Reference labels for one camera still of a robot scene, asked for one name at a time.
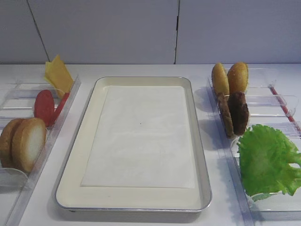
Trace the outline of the left meat patty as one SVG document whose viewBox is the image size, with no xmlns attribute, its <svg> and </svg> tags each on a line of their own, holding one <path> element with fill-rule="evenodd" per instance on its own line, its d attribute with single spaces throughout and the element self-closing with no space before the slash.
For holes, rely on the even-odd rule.
<svg viewBox="0 0 301 226">
<path fill-rule="evenodd" d="M 233 123 L 230 115 L 228 102 L 222 92 L 217 94 L 218 107 L 225 126 L 226 136 L 231 138 L 234 136 Z"/>
</svg>

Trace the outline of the meat patty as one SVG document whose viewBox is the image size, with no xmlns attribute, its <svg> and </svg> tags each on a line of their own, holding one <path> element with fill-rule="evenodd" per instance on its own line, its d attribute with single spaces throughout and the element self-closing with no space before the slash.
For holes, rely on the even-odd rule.
<svg viewBox="0 0 301 226">
<path fill-rule="evenodd" d="M 231 138 L 234 136 L 233 123 L 230 115 L 228 102 L 222 92 L 217 94 L 218 107 L 225 126 L 226 136 Z"/>
<path fill-rule="evenodd" d="M 243 92 L 234 92 L 228 99 L 228 107 L 235 135 L 241 136 L 246 130 L 249 120 L 249 111 Z"/>
</svg>

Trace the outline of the right meat patty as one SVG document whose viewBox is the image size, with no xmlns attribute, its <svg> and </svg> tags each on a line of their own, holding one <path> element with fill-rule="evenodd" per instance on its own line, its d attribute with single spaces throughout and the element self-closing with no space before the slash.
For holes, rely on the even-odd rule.
<svg viewBox="0 0 301 226">
<path fill-rule="evenodd" d="M 228 107 L 235 135 L 241 136 L 246 130 L 249 120 L 249 111 L 243 92 L 234 92 L 228 99 Z"/>
</svg>

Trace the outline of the thin red tomato slice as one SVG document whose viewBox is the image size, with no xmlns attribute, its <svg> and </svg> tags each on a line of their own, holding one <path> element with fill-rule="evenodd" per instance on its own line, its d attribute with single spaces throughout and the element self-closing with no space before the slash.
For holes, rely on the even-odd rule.
<svg viewBox="0 0 301 226">
<path fill-rule="evenodd" d="M 54 113 L 52 114 L 51 120 L 49 122 L 50 126 L 53 126 L 55 121 L 57 120 L 58 116 L 60 115 L 61 111 L 63 110 L 63 107 L 69 97 L 70 93 L 65 93 L 63 98 L 61 99 L 61 102 L 59 103 L 58 107 L 55 109 Z"/>
</svg>

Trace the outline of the yellow cheese slices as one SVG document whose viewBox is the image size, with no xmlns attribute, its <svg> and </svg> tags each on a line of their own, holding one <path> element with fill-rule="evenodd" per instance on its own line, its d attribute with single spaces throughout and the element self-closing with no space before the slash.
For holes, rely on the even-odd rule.
<svg viewBox="0 0 301 226">
<path fill-rule="evenodd" d="M 56 55 L 52 62 L 45 62 L 44 79 L 56 89 L 60 99 L 70 92 L 73 85 L 73 79 L 60 55 Z"/>
</svg>

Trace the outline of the green lettuce leaf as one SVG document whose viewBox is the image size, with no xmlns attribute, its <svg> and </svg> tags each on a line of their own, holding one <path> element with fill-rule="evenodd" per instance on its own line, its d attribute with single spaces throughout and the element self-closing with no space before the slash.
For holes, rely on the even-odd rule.
<svg viewBox="0 0 301 226">
<path fill-rule="evenodd" d="M 248 196 L 282 192 L 293 196 L 301 186 L 301 154 L 286 135 L 255 124 L 238 140 L 241 181 Z"/>
</svg>

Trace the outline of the white parchment paper sheet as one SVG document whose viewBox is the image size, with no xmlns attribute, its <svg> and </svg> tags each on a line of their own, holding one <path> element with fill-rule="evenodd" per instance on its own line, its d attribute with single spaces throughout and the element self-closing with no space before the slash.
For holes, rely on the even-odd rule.
<svg viewBox="0 0 301 226">
<path fill-rule="evenodd" d="M 193 188 L 184 88 L 109 86 L 84 186 Z"/>
</svg>

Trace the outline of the metal baking tray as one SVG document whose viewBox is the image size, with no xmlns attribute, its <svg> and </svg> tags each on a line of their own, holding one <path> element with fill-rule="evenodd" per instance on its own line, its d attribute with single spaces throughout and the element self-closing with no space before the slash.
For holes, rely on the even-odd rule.
<svg viewBox="0 0 301 226">
<path fill-rule="evenodd" d="M 109 86 L 180 86 L 184 88 L 192 142 L 193 188 L 84 186 L 90 152 Z M 104 77 L 92 89 L 80 127 L 55 193 L 71 210 L 200 212 L 212 193 L 199 132 L 191 83 L 183 77 Z"/>
</svg>

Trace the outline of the left bun half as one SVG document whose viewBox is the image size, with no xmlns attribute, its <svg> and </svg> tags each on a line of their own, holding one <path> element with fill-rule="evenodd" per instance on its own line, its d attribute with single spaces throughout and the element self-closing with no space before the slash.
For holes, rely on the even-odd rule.
<svg viewBox="0 0 301 226">
<path fill-rule="evenodd" d="M 211 79 L 216 95 L 219 93 L 223 93 L 224 95 L 230 94 L 228 76 L 222 63 L 216 63 L 214 65 L 211 72 Z"/>
</svg>

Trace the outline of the bun half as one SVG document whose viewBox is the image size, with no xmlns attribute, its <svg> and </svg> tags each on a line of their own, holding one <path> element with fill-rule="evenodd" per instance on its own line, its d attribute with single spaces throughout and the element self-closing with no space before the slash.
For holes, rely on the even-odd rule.
<svg viewBox="0 0 301 226">
<path fill-rule="evenodd" d="M 228 76 L 222 63 L 216 63 L 214 65 L 211 72 L 211 79 L 216 95 L 219 93 L 223 93 L 224 95 L 230 94 Z"/>
<path fill-rule="evenodd" d="M 245 92 L 248 85 L 248 65 L 244 62 L 235 63 L 228 71 L 230 94 Z"/>
</svg>

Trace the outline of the right bun half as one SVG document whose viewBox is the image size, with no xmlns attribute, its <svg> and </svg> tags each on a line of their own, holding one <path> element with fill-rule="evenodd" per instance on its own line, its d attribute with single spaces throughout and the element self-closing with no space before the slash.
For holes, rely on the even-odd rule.
<svg viewBox="0 0 301 226">
<path fill-rule="evenodd" d="M 228 71 L 230 94 L 245 92 L 248 85 L 248 65 L 244 62 L 235 63 Z"/>
</svg>

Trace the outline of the right clear acrylic rack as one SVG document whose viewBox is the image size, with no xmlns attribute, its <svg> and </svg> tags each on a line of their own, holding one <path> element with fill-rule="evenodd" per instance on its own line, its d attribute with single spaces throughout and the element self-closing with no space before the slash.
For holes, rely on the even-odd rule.
<svg viewBox="0 0 301 226">
<path fill-rule="evenodd" d="M 273 69 L 249 69 L 248 85 L 245 90 L 249 110 L 247 127 L 255 124 L 267 125 L 282 131 L 297 147 L 301 146 L 301 122 L 296 119 L 295 111 L 299 104 L 296 96 L 284 95 L 278 91 L 277 71 Z M 227 138 L 224 122 L 218 107 L 212 79 L 207 78 L 207 94 L 214 119 L 219 130 L 223 146 L 223 155 L 232 177 L 237 200 L 245 225 L 259 225 L 264 221 L 289 221 L 301 219 L 301 191 L 293 196 L 282 192 L 257 194 L 252 197 L 245 194 L 240 181 L 238 140 L 239 136 Z"/>
</svg>

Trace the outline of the clear acrylic rack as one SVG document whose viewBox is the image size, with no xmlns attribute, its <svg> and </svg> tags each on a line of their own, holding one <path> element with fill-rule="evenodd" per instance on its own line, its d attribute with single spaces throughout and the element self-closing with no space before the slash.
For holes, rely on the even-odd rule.
<svg viewBox="0 0 301 226">
<path fill-rule="evenodd" d="M 278 91 L 277 71 L 273 69 L 249 69 L 248 85 L 245 90 L 249 110 L 247 127 L 255 124 L 267 125 L 282 131 L 297 147 L 301 146 L 301 122 L 296 119 L 295 111 L 299 104 L 296 96 L 284 95 Z M 239 136 L 227 138 L 224 122 L 218 107 L 212 79 L 207 78 L 207 94 L 214 119 L 219 130 L 223 146 L 223 155 L 232 177 L 237 200 L 245 225 L 259 225 L 264 221 L 289 221 L 301 219 L 301 191 L 293 196 L 282 192 L 257 194 L 252 197 L 245 194 L 240 181 L 238 140 Z"/>
<path fill-rule="evenodd" d="M 32 172 L 24 173 L 18 169 L 1 167 L 0 224 L 2 226 L 19 224 L 80 85 L 79 77 L 74 78 L 70 95 L 60 115 L 54 125 L 46 129 L 46 143 Z M 58 106 L 60 104 L 58 90 L 43 81 L 23 80 L 5 84 L 0 90 L 0 128 L 4 129 L 13 119 L 33 117 L 35 98 L 45 89 L 51 91 L 55 105 Z"/>
</svg>

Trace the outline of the left clear acrylic rack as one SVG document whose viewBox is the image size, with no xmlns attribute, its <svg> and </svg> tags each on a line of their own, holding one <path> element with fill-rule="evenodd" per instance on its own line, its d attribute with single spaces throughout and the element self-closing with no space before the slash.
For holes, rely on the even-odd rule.
<svg viewBox="0 0 301 226">
<path fill-rule="evenodd" d="M 79 77 L 74 78 L 70 95 L 60 115 L 54 125 L 46 129 L 46 143 L 32 172 L 24 173 L 18 169 L 1 167 L 0 224 L 2 226 L 19 224 L 80 85 Z M 35 98 L 45 89 L 51 91 L 55 105 L 58 106 L 60 104 L 58 90 L 43 81 L 23 80 L 5 84 L 0 90 L 0 128 L 4 129 L 13 119 L 33 117 Z"/>
</svg>

